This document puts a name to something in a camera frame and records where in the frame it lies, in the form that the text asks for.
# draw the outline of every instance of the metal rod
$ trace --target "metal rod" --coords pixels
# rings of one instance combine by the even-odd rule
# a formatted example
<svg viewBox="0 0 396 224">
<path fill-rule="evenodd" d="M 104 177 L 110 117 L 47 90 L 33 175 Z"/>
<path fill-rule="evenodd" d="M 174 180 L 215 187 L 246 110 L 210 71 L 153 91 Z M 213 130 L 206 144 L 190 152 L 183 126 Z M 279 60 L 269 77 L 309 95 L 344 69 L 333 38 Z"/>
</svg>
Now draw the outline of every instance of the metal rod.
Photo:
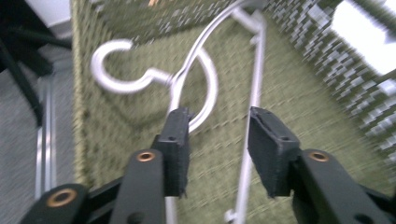
<svg viewBox="0 0 396 224">
<path fill-rule="evenodd" d="M 35 199 L 39 200 L 43 193 L 43 128 L 37 129 L 37 153 L 35 159 Z"/>
<path fill-rule="evenodd" d="M 35 197 L 37 199 L 57 185 L 53 79 L 54 74 L 38 80 L 44 115 L 42 126 L 37 131 L 35 172 Z"/>
<path fill-rule="evenodd" d="M 190 122 L 189 133 L 191 133 L 196 128 L 198 128 L 199 125 L 201 125 L 205 121 L 205 119 L 209 116 L 210 112 L 215 106 L 219 91 L 216 68 L 212 62 L 212 59 L 209 57 L 209 54 L 206 52 L 205 49 L 199 49 L 197 57 L 202 67 L 204 68 L 204 73 L 206 76 L 206 84 L 207 84 L 207 94 L 203 109 L 195 117 L 195 119 Z M 179 108 L 181 92 L 183 89 L 186 76 L 187 73 L 185 74 L 185 76 L 176 77 L 172 79 L 172 86 L 171 86 L 172 101 L 168 108 L 168 114 L 171 111 Z M 166 197 L 165 207 L 166 207 L 166 223 L 177 224 L 176 197 Z"/>
<path fill-rule="evenodd" d="M 55 130 L 54 130 L 54 102 L 53 102 L 53 77 L 50 75 L 42 77 L 45 88 L 44 106 L 45 106 L 45 180 L 44 190 L 48 191 L 56 186 L 56 147 L 55 147 Z"/>
<path fill-rule="evenodd" d="M 91 71 L 93 78 L 106 90 L 119 94 L 135 93 L 145 89 L 151 82 L 157 82 L 169 87 L 171 102 L 168 106 L 168 113 L 178 108 L 184 81 L 188 70 L 181 76 L 172 77 L 162 70 L 149 68 L 146 73 L 134 81 L 123 81 L 112 77 L 105 69 L 104 60 L 113 51 L 130 50 L 133 43 L 127 39 L 111 40 L 100 46 L 91 59 Z M 207 83 L 207 94 L 205 103 L 198 115 L 190 122 L 190 132 L 199 127 L 213 110 L 218 95 L 218 80 L 215 65 L 205 49 L 197 50 L 197 59 L 204 69 Z"/>
<path fill-rule="evenodd" d="M 249 16 L 245 11 L 237 9 L 235 11 L 236 16 L 234 18 L 239 21 L 242 25 L 247 25 L 247 29 L 252 31 L 255 28 L 251 24 L 256 22 L 258 28 L 257 34 L 252 39 L 252 44 L 256 45 L 255 51 L 255 62 L 253 70 L 253 79 L 251 83 L 251 93 L 249 107 L 260 106 L 260 96 L 262 88 L 262 72 L 264 64 L 264 52 L 265 52 L 265 31 L 266 22 L 265 18 L 260 12 L 256 11 L 252 16 Z M 251 178 L 251 167 L 252 161 L 248 154 L 248 130 L 249 120 L 247 120 L 247 129 L 245 135 L 245 143 L 243 148 L 243 159 L 241 166 L 241 173 L 238 184 L 238 194 L 236 197 L 236 205 L 234 214 L 226 213 L 226 216 L 230 216 L 226 221 L 232 221 L 235 224 L 243 224 L 246 221 L 246 212 L 248 210 L 248 192 L 250 187 Z"/>
<path fill-rule="evenodd" d="M 220 14 L 211 21 L 206 28 L 201 32 L 198 38 L 195 40 L 189 54 L 186 57 L 181 69 L 177 72 L 176 77 L 183 76 L 186 71 L 189 71 L 193 61 L 195 60 L 198 49 L 200 49 L 206 40 L 209 38 L 210 34 L 218 27 L 225 19 L 227 19 L 236 8 L 244 7 L 264 7 L 265 3 L 262 0 L 238 0 L 226 7 Z"/>
</svg>

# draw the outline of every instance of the black chair leg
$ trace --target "black chair leg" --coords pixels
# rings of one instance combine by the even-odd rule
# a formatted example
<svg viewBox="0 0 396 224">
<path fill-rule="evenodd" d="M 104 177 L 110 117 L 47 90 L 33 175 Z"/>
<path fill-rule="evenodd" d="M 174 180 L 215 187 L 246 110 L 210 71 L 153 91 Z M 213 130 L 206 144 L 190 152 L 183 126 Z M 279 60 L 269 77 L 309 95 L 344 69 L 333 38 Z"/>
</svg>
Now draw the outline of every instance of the black chair leg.
<svg viewBox="0 0 396 224">
<path fill-rule="evenodd" d="M 43 118 L 43 108 L 40 104 L 38 96 L 36 95 L 26 76 L 23 74 L 22 70 L 18 67 L 18 64 L 12 58 L 2 39 L 0 39 L 0 50 L 1 62 L 9 69 L 9 72 L 11 73 L 14 81 L 17 83 L 23 95 L 29 102 L 30 107 L 35 113 L 37 126 L 41 126 Z"/>
</svg>

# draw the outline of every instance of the green woven fabric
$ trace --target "green woven fabric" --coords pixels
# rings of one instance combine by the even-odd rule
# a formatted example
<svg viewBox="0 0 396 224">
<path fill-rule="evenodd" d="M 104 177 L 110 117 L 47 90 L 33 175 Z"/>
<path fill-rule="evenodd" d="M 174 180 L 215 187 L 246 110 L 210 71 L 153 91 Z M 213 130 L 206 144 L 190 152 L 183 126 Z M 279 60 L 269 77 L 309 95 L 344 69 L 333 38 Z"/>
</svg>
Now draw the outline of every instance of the green woven fabric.
<svg viewBox="0 0 396 224">
<path fill-rule="evenodd" d="M 269 18 L 267 22 L 262 107 L 277 114 L 297 134 L 302 148 L 331 152 L 356 181 L 391 193 L 384 158 L 374 153 L 374 144 L 341 111 L 275 24 Z M 129 156 L 149 147 L 154 135 L 161 132 L 169 94 L 161 85 L 123 96 L 97 86 L 89 71 L 90 54 L 111 33 L 100 28 L 101 24 L 94 25 L 99 32 L 104 29 L 102 39 L 91 36 L 90 40 L 81 32 L 82 27 L 75 27 L 78 38 L 88 39 L 75 44 L 75 136 L 77 181 L 97 188 L 121 176 Z M 106 66 L 115 77 L 128 80 L 141 77 L 149 67 L 175 73 L 202 30 L 194 28 L 114 54 Z M 251 37 L 237 22 L 228 20 L 205 44 L 219 73 L 219 98 L 208 120 L 191 134 L 188 198 L 178 202 L 179 223 L 221 223 L 224 212 L 234 207 L 254 59 Z M 182 104 L 198 112 L 204 99 L 204 75 L 195 64 L 186 81 Z M 290 201 L 267 199 L 260 179 L 253 173 L 247 223 L 295 222 Z"/>
<path fill-rule="evenodd" d="M 376 141 L 374 150 L 388 155 L 390 175 L 396 180 L 396 110 L 395 94 L 381 86 L 394 82 L 394 73 L 380 76 L 343 37 L 332 29 L 332 14 L 337 1 L 270 1 L 267 10 L 282 35 L 302 53 L 303 61 L 312 63 L 315 75 L 328 86 L 334 100 L 357 126 Z M 390 18 L 380 19 L 392 23 Z"/>
<path fill-rule="evenodd" d="M 154 7 L 149 2 L 157 2 Z M 116 37 L 136 44 L 209 23 L 233 0 L 104 0 L 101 14 Z"/>
</svg>

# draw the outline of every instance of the black plastic bracket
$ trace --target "black plastic bracket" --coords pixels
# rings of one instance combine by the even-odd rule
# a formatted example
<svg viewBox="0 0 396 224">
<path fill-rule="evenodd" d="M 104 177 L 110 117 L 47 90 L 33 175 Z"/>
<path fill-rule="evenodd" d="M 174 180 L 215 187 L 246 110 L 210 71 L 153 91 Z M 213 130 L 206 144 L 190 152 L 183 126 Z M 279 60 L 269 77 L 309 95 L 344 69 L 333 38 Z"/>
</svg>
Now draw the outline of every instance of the black plastic bracket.
<svg viewBox="0 0 396 224">
<path fill-rule="evenodd" d="M 270 197 L 290 196 L 290 162 L 297 160 L 300 141 L 273 113 L 250 108 L 248 151 Z"/>
<path fill-rule="evenodd" d="M 34 204 L 21 224 L 85 223 L 88 191 L 79 184 L 66 184 L 48 191 Z"/>
<path fill-rule="evenodd" d="M 120 190 L 122 177 L 115 179 L 101 188 L 94 190 L 89 195 L 89 224 L 108 223 Z"/>
<path fill-rule="evenodd" d="M 151 146 L 163 154 L 165 196 L 181 197 L 186 191 L 190 164 L 189 121 L 187 108 L 172 111 Z"/>
<path fill-rule="evenodd" d="M 110 224 L 165 221 L 163 199 L 163 154 L 155 149 L 140 150 L 122 178 Z"/>
<path fill-rule="evenodd" d="M 293 167 L 303 184 L 296 186 L 294 192 L 294 200 L 300 200 L 293 202 L 299 223 L 390 224 L 385 214 L 331 154 L 316 149 L 304 150 Z M 302 209 L 303 201 L 305 205 L 313 206 Z"/>
</svg>

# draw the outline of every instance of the hanger hook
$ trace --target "hanger hook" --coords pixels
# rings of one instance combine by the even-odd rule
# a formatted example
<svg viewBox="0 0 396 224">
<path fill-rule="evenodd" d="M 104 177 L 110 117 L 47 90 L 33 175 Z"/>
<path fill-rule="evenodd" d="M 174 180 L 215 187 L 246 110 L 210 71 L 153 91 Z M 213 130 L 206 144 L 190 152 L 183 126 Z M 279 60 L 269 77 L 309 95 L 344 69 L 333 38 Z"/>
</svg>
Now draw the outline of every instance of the hanger hook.
<svg viewBox="0 0 396 224">
<path fill-rule="evenodd" d="M 135 81 L 122 81 L 115 79 L 105 69 L 105 57 L 115 51 L 130 50 L 134 43 L 129 39 L 107 41 L 101 45 L 91 59 L 91 72 L 93 78 L 106 90 L 120 94 L 135 93 L 145 89 L 152 81 L 168 85 L 171 76 L 163 71 L 150 68 L 145 75 Z"/>
</svg>

